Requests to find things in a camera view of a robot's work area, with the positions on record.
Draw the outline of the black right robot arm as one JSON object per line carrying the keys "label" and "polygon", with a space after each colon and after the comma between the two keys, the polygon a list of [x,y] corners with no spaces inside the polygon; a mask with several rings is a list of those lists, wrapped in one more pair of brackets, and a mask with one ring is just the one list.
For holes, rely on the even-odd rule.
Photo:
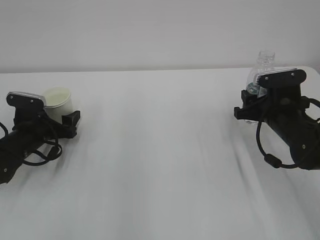
{"label": "black right robot arm", "polygon": [[[278,169],[318,170],[320,168],[320,121],[306,113],[310,105],[320,102],[301,94],[301,84],[307,79],[303,69],[287,68],[257,73],[258,87],[266,94],[257,97],[241,91],[242,107],[234,108],[237,120],[256,121],[255,139],[264,161]],[[262,147],[260,132],[266,123],[289,147],[292,164],[284,164]]]}

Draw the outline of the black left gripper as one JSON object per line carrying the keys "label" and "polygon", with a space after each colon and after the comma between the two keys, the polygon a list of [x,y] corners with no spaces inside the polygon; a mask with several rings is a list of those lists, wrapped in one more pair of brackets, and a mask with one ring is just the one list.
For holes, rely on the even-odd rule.
{"label": "black left gripper", "polygon": [[7,145],[58,145],[59,138],[74,138],[77,135],[77,124],[81,118],[79,110],[62,115],[60,124],[47,115],[45,107],[13,108],[13,128],[6,135]]}

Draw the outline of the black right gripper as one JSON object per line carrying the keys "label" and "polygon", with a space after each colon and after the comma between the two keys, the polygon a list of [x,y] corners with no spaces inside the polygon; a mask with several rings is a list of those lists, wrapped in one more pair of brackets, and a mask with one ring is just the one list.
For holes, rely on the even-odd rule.
{"label": "black right gripper", "polygon": [[315,120],[306,114],[310,107],[309,98],[301,95],[301,84],[307,79],[303,69],[295,72],[299,84],[281,88],[264,88],[267,94],[258,97],[247,90],[241,91],[242,108],[234,107],[233,114],[237,120],[260,120],[267,104],[266,122],[279,135],[294,130],[305,131],[315,127]]}

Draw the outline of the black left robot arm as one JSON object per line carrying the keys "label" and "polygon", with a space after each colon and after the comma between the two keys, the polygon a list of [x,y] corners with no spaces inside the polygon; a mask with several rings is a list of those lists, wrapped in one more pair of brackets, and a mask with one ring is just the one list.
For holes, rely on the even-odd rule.
{"label": "black left robot arm", "polygon": [[55,121],[45,112],[45,98],[41,95],[10,91],[6,96],[15,108],[12,131],[2,124],[4,137],[0,139],[0,182],[7,184],[21,165],[43,166],[58,159],[63,148],[60,139],[77,135],[81,113],[76,110]]}

